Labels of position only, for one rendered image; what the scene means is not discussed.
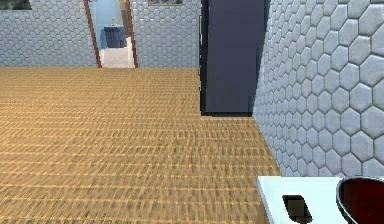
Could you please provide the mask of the dark grey fridge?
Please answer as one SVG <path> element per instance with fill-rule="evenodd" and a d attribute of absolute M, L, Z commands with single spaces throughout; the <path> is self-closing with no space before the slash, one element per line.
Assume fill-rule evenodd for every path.
<path fill-rule="evenodd" d="M 201 0 L 200 111 L 250 117 L 271 0 Z"/>

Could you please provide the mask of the blue cabinet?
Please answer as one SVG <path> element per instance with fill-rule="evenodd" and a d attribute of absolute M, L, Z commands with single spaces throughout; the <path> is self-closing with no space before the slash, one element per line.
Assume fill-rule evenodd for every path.
<path fill-rule="evenodd" d="M 124 48 L 126 46 L 125 28 L 123 25 L 109 25 L 104 27 L 108 48 Z"/>

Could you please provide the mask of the grey framed picture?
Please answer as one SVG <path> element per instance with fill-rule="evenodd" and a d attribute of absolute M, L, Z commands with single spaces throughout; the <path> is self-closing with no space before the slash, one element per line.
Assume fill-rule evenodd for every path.
<path fill-rule="evenodd" d="M 150 6 L 183 5 L 183 0 L 148 0 Z"/>

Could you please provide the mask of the small black flat object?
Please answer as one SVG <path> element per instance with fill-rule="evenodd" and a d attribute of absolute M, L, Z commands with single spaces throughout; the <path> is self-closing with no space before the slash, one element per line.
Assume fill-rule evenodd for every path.
<path fill-rule="evenodd" d="M 310 224 L 313 221 L 308 206 L 301 195 L 282 196 L 289 218 L 297 224 Z"/>

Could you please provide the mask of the white table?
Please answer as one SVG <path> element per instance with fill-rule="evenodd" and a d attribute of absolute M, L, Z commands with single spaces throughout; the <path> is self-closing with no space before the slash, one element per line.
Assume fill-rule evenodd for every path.
<path fill-rule="evenodd" d="M 286 211 L 282 196 L 301 195 L 313 221 L 310 224 L 347 224 L 336 204 L 340 177 L 259 176 L 258 190 L 270 224 L 297 224 Z"/>

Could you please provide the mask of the dark red bowl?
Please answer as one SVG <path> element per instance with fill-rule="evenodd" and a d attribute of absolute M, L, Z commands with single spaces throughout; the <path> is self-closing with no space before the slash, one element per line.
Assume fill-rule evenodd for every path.
<path fill-rule="evenodd" d="M 343 178 L 336 187 L 336 204 L 347 224 L 384 224 L 384 179 Z"/>

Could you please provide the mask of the dark framed picture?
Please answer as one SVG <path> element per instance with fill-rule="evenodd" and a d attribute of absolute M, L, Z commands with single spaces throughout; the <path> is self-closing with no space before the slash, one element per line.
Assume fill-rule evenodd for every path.
<path fill-rule="evenodd" d="M 0 10 L 31 10 L 29 0 L 0 0 Z"/>

